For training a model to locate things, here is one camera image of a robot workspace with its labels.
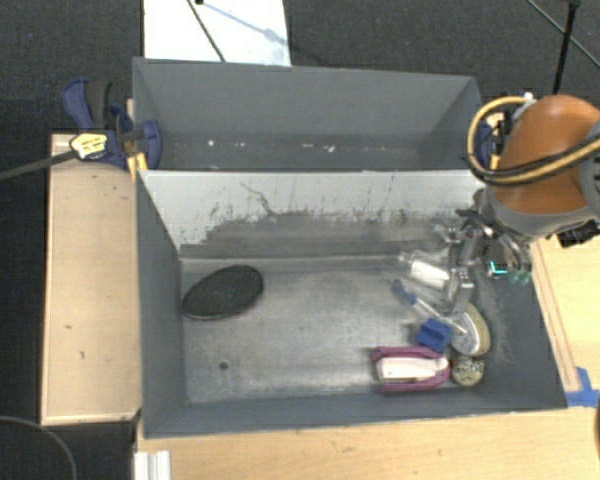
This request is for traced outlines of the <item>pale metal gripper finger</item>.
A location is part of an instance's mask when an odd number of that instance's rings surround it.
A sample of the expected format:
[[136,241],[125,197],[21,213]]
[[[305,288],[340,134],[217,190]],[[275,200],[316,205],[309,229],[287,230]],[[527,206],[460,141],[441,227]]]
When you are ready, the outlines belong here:
[[436,248],[447,248],[461,244],[464,241],[464,232],[457,226],[434,224],[432,235]]
[[466,310],[474,288],[475,284],[467,267],[458,267],[451,270],[448,293],[450,314],[461,313]]

